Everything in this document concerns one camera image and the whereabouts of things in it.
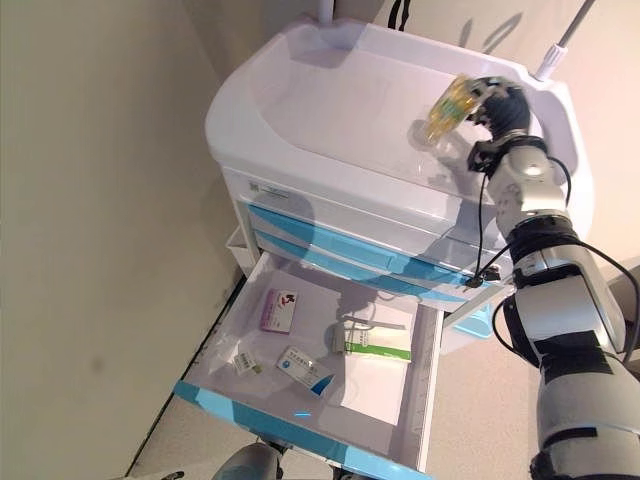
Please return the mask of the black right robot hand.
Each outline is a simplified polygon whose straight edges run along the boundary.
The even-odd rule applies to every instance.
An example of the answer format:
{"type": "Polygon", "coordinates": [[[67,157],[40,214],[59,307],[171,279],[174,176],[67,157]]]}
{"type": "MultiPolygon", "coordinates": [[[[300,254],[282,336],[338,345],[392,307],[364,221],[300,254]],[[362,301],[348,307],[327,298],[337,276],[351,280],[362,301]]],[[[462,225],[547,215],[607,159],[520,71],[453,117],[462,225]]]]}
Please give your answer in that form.
{"type": "Polygon", "coordinates": [[[471,81],[470,90],[476,106],[466,120],[486,128],[493,141],[529,133],[530,107],[519,84],[504,77],[482,77],[471,81]]]}

